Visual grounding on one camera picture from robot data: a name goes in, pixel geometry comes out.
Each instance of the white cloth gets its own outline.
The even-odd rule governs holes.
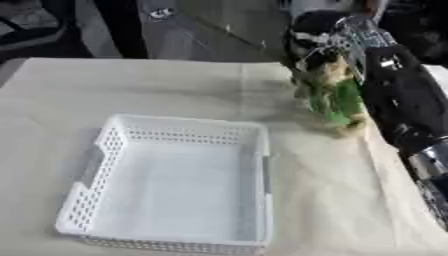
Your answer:
[[[27,61],[0,90],[0,255],[154,255],[54,230],[89,145],[115,113],[264,123],[275,200],[268,255],[448,255],[448,234],[375,126],[360,138],[320,132],[288,79],[279,64]]]

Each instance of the basket bottom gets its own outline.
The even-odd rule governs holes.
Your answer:
[[[89,234],[254,240],[253,154],[238,145],[130,143]]]

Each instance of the black pants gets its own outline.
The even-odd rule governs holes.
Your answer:
[[[59,20],[76,27],[76,0],[41,0],[45,9]],[[138,0],[94,0],[104,19],[112,40],[124,58],[145,59],[148,57],[142,35],[137,6]]]

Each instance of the gray floor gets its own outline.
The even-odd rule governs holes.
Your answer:
[[[141,0],[143,34],[154,59],[218,62],[275,61],[286,24],[276,0]],[[148,13],[172,7],[173,18],[151,22]],[[84,38],[97,57],[120,57],[97,11],[79,6]]]

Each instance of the plush toy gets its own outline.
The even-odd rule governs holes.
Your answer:
[[[309,108],[340,135],[358,134],[365,127],[366,115],[353,74],[341,55],[323,58],[325,61],[308,69],[300,81],[305,86]]]

